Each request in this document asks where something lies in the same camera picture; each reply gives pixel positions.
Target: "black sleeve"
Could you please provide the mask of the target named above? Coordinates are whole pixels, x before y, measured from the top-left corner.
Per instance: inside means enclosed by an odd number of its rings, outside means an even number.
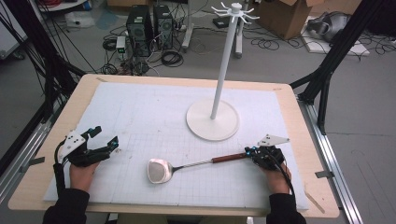
[[[65,189],[55,205],[47,209],[43,224],[85,224],[90,194],[80,189]]]
[[[271,213],[267,216],[267,224],[306,224],[305,218],[297,212],[296,201],[289,194],[273,194],[270,196]]]

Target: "white paper sheet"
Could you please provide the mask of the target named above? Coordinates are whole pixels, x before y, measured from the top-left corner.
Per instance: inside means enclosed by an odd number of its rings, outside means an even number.
[[[153,158],[179,166],[244,152],[245,147],[257,146],[268,133],[288,137],[273,92],[231,89],[222,91],[221,100],[238,112],[238,132],[221,142],[197,137],[187,126],[186,113],[193,103],[213,99],[214,95],[213,88],[101,83],[77,132],[102,126],[103,131],[89,140],[88,148],[105,146],[117,135],[120,150],[114,151],[97,168],[90,201],[269,208],[270,192],[265,175],[251,159],[184,168],[175,172],[167,183],[149,182],[147,166]],[[297,207],[307,209],[291,144],[277,147],[282,149],[291,169]],[[68,167],[64,170],[68,176]],[[44,200],[57,200],[54,179]]]

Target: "aluminum frame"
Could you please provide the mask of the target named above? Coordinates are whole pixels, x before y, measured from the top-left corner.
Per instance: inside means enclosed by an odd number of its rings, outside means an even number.
[[[306,115],[309,117],[309,123],[312,127],[313,133],[317,138],[318,147],[321,152],[322,159],[326,162],[327,169],[333,173],[331,181],[337,190],[337,194],[341,204],[343,205],[346,218],[351,224],[362,224],[361,214],[359,213],[358,207],[356,206],[350,190],[347,186],[347,182],[344,179],[343,172],[338,165],[338,161],[335,158],[332,146],[329,138],[323,135],[317,125],[318,112],[314,105],[307,105],[304,102],[299,102],[301,109],[304,109]]]
[[[59,115],[57,113],[59,110],[61,110],[60,103],[56,102],[53,107],[53,111],[55,112],[49,117],[49,119],[47,119],[46,122],[41,122],[35,127],[20,152],[1,176],[0,204],[3,203],[8,194],[14,190],[14,187],[16,184],[18,184],[20,177],[26,173],[32,158],[35,157],[35,154],[41,148],[48,134],[50,133],[52,125],[55,123],[55,120]]]

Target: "hand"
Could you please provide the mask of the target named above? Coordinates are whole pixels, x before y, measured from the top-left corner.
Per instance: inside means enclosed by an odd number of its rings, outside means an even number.
[[[70,165],[70,188],[81,189],[86,192],[90,189],[91,182],[93,181],[93,173],[99,162],[87,167],[77,167],[73,164]]]
[[[288,167],[285,165],[285,163],[281,164],[282,169],[286,172],[286,174],[289,175],[290,180],[291,180],[291,173]],[[288,183],[286,182],[285,176],[282,175],[282,172],[275,170],[275,171],[270,171],[270,170],[265,170],[261,168],[268,180],[268,188],[271,190],[272,193],[290,193],[290,188]]]

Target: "gray floor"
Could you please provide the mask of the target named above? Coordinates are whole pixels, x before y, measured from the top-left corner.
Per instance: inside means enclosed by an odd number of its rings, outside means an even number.
[[[96,25],[68,33],[75,45],[94,68],[104,63],[102,37],[125,18],[98,8],[92,12]],[[212,27],[213,16],[194,18],[199,26]],[[64,39],[70,61],[83,70],[91,68]],[[217,79],[224,34],[195,30],[191,48],[183,53],[178,68],[156,67],[161,77]],[[194,51],[203,50],[205,54]],[[226,79],[253,82],[291,83],[315,71],[325,55],[294,49],[278,41],[278,50],[260,49],[244,39],[242,59],[231,58]],[[356,205],[365,223],[394,223],[396,220],[396,182],[393,165],[396,154],[395,114],[396,53],[369,57],[347,56],[332,78],[327,109],[326,129],[332,148],[344,172]],[[0,156],[12,144],[27,121],[43,102],[43,95],[28,60],[12,59],[0,63]],[[147,76],[158,76],[153,70]],[[6,198],[0,206],[0,223],[40,223],[42,212],[10,211]],[[89,223],[103,223],[105,214],[90,214]],[[256,218],[255,223],[263,223]],[[308,223],[347,223],[337,219],[309,218]]]

